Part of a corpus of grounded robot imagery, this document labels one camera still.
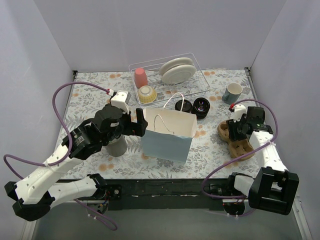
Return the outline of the grey blue mug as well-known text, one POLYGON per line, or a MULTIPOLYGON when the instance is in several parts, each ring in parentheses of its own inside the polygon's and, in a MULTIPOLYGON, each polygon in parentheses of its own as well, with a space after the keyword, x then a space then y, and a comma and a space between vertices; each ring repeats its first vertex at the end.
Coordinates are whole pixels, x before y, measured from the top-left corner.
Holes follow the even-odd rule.
POLYGON ((229 83, 226 87, 225 93, 222 96, 222 101, 226 104, 235 103, 241 95, 243 88, 236 82, 229 83))

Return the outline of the front white plate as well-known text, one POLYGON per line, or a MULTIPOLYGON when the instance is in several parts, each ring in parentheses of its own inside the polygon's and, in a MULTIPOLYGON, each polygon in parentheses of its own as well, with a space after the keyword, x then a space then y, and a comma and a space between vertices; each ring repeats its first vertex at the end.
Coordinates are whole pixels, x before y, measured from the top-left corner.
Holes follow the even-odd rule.
POLYGON ((176 66, 165 72, 161 80, 168 85, 180 84, 192 78, 196 71, 193 65, 176 66))

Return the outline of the aluminium frame rail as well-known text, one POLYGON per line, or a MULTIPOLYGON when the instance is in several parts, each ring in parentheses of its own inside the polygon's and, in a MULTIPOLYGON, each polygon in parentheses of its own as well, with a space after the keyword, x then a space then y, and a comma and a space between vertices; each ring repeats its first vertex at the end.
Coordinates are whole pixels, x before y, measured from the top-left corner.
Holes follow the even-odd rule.
POLYGON ((26 222, 22 240, 73 240, 86 221, 87 210, 77 203, 63 203, 33 222, 26 222))

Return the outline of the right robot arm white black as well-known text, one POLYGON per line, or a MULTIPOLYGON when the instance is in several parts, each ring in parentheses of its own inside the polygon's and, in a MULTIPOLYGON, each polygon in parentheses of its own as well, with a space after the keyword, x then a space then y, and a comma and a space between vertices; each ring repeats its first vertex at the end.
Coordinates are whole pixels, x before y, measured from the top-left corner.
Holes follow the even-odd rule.
POLYGON ((265 123, 265 110, 242 104, 232 104, 229 109, 233 118, 226 125, 231 142, 247 140, 256 151, 260 169, 256 177, 232 173, 226 186, 227 195, 232 199, 245 195, 253 209, 288 215, 300 180, 281 161, 273 142, 274 132, 265 123))

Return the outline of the grey straw holder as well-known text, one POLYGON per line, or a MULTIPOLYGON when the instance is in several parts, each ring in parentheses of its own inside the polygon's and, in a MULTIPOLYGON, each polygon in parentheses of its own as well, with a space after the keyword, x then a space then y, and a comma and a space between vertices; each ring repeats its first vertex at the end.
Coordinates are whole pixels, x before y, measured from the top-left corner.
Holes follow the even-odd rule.
POLYGON ((105 149, 107 153, 112 157, 120 157, 126 153, 128 148, 125 137, 121 135, 119 138, 112 140, 105 149))

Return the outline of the white plate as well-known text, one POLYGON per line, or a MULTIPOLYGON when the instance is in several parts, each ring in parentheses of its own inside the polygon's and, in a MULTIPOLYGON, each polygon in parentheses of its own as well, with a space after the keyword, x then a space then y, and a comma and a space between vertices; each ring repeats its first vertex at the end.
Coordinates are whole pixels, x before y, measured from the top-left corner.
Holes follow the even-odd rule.
POLYGON ((160 68, 159 68, 159 75, 162 76, 165 72, 168 70, 177 67, 177 66, 182 66, 182 65, 191 65, 193 66, 194 63, 191 58, 189 57, 178 57, 175 59, 172 59, 166 63, 164 63, 160 68))
POLYGON ((161 80, 168 85, 180 84, 192 78, 196 71, 193 65, 176 66, 165 72, 161 80))

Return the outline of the black cup lid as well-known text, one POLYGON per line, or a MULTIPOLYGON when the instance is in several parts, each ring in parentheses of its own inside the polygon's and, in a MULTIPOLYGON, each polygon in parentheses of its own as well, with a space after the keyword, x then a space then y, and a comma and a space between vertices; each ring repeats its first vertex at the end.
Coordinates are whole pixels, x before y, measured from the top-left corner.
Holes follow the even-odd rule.
POLYGON ((175 103, 174 109, 185 113, 191 113, 192 103, 189 100, 179 100, 175 103))

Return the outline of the rear white plate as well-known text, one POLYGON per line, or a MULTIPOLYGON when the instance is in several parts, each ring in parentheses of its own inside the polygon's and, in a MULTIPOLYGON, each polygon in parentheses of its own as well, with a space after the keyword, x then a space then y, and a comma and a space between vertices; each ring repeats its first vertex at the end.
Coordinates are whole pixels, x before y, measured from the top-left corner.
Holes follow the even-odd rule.
POLYGON ((175 59, 172 59, 166 63, 164 63, 160 68, 159 68, 159 75, 162 76, 165 72, 168 70, 177 67, 177 66, 182 66, 182 65, 191 65, 193 66, 194 63, 191 58, 189 57, 178 57, 175 59))

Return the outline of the light blue paper bag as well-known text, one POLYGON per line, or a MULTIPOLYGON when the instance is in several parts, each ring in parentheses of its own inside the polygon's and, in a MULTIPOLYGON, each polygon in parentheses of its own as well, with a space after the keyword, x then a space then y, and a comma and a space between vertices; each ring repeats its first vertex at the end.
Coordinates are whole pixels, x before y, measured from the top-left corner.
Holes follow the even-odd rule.
POLYGON ((145 156, 186 163, 197 130, 195 114, 167 108, 168 99, 161 108, 145 108, 143 115, 148 123, 141 137, 145 156))

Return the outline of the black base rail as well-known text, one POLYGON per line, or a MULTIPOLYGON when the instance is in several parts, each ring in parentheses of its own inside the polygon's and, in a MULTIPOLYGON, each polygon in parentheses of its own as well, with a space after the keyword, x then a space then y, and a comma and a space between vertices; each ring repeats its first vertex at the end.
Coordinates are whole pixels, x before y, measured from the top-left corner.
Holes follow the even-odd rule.
POLYGON ((205 196, 201 178, 107 179, 110 211, 142 209, 207 209, 223 211, 224 202, 205 196))

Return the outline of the yellow dotted bowl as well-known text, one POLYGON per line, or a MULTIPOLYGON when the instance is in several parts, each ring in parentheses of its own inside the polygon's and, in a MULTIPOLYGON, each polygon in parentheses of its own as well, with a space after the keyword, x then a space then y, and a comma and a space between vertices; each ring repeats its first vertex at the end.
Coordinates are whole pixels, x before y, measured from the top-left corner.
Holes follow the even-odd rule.
POLYGON ((141 104, 152 103, 157 98, 156 90, 149 85, 144 85, 138 90, 138 98, 141 104))

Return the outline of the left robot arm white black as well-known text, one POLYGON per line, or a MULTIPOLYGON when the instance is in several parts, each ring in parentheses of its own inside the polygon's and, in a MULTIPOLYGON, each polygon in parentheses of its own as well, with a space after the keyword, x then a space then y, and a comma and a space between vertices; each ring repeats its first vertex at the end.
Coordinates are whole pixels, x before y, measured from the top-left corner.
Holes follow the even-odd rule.
POLYGON ((4 186, 7 196, 15 201, 12 206, 15 215, 32 222, 68 201, 114 198, 112 188, 98 173, 62 184, 57 181, 113 140, 123 135, 143 137, 148 122, 141 108, 136 109, 136 117, 137 121, 133 122, 129 112, 106 104, 93 118, 83 121, 36 170, 4 186))

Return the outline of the pink plastic cup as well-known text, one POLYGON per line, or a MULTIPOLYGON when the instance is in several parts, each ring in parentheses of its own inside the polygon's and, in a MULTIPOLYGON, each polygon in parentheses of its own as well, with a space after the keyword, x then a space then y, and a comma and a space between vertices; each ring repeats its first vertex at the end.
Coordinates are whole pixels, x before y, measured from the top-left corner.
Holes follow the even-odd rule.
POLYGON ((148 85, 147 75, 143 68, 137 68, 134 71, 134 82, 138 89, 148 85))

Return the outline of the floral table mat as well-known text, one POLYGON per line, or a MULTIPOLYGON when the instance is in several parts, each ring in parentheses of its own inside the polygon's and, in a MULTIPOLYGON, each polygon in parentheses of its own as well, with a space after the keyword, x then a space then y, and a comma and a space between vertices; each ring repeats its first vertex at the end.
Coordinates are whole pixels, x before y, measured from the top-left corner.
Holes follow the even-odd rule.
MULTIPOLYGON (((70 170, 65 179, 81 179, 88 174, 100 174, 106 179, 202 179, 213 173, 216 178, 226 178, 233 172, 255 177, 259 171, 256 157, 231 162, 228 144, 221 140, 217 127, 228 120, 231 113, 223 103, 222 95, 229 83, 242 86, 240 99, 247 106, 254 97, 251 83, 244 70, 209 69, 203 72, 210 90, 204 94, 210 103, 208 115, 199 120, 187 161, 179 163, 146 156, 139 137, 126 137, 127 151, 113 157, 106 149, 92 155, 70 170)), ((134 83, 129 72, 80 72, 74 77, 76 85, 70 92, 64 121, 73 130, 84 120, 94 116, 109 102, 109 97, 91 84, 106 89, 127 90, 134 94, 134 83)))

